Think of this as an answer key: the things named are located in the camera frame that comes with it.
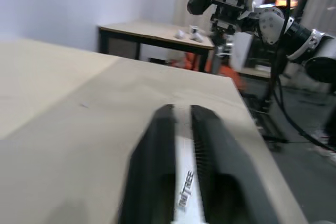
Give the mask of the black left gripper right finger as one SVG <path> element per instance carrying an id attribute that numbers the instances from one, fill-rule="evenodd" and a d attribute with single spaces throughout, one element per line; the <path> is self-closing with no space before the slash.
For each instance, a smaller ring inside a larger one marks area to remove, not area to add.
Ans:
<path id="1" fill-rule="evenodd" d="M 250 157 L 222 119 L 191 106 L 196 167 L 207 223 L 279 223 Z"/>

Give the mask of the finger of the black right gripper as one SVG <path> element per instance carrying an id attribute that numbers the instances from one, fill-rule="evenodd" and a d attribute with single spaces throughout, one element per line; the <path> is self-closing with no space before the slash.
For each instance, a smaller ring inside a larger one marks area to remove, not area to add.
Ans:
<path id="1" fill-rule="evenodd" d="M 202 15 L 211 5 L 212 0 L 189 0 L 187 11 L 192 15 Z"/>

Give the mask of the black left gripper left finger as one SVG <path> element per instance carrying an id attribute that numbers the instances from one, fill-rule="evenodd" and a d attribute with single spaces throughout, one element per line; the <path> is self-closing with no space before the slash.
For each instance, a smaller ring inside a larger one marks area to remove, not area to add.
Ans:
<path id="1" fill-rule="evenodd" d="M 171 223 L 176 181 L 173 105 L 157 109 L 130 160 L 121 223 Z"/>

